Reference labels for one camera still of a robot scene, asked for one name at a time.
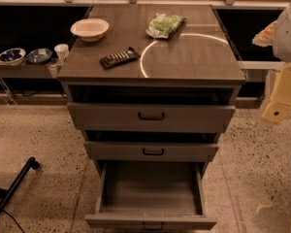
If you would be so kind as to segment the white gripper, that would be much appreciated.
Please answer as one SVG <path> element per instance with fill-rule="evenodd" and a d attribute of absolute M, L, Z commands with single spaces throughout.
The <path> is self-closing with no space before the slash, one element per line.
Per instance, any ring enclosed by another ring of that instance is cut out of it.
<path fill-rule="evenodd" d="M 291 64 L 279 70 L 275 76 L 272 101 L 262 113 L 266 122 L 279 124 L 291 113 Z"/>

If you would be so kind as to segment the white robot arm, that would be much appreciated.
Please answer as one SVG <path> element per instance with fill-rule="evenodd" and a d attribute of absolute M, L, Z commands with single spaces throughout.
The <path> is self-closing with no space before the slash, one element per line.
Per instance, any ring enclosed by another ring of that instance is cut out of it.
<path fill-rule="evenodd" d="M 275 74 L 275 84 L 261 115 L 270 123 L 280 123 L 291 112 L 291 3 L 277 20 L 260 31 L 252 40 L 259 47 L 273 48 L 273 54 L 286 65 Z"/>

